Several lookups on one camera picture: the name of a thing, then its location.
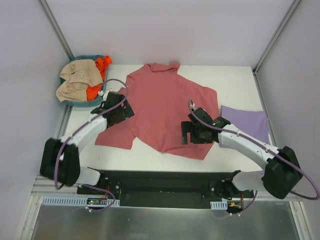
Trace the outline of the pink red t shirt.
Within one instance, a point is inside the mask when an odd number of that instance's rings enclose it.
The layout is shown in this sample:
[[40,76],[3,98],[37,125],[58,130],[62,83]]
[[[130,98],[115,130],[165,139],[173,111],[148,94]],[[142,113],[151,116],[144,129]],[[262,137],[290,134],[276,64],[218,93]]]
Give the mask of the pink red t shirt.
[[147,63],[126,77],[128,102],[134,116],[100,133],[95,144],[129,150],[135,138],[153,149],[185,158],[204,160],[211,144],[183,144],[181,123],[188,121],[192,100],[215,118],[218,94],[178,74],[180,64]]

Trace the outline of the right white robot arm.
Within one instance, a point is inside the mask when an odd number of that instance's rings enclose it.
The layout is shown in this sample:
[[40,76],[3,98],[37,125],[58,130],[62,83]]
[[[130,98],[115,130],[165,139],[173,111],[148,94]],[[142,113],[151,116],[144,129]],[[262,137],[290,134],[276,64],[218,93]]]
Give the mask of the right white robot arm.
[[189,121],[181,122],[182,142],[195,144],[220,143],[234,149],[256,163],[260,170],[237,170],[225,184],[225,192],[237,197],[242,191],[266,190],[283,200],[302,179],[300,165],[290,147],[278,148],[239,130],[223,117],[212,119],[201,107],[189,107]]

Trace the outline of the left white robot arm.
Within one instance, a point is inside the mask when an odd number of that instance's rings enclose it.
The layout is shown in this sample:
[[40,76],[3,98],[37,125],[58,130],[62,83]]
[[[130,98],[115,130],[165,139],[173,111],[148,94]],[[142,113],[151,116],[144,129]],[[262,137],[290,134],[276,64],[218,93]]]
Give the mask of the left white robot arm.
[[56,185],[88,185],[94,194],[102,194],[106,183],[101,179],[101,173],[82,167],[80,153],[100,133],[133,116],[134,111],[124,94],[108,92],[106,100],[93,109],[75,130],[58,139],[49,138],[45,142],[40,175],[53,180]]

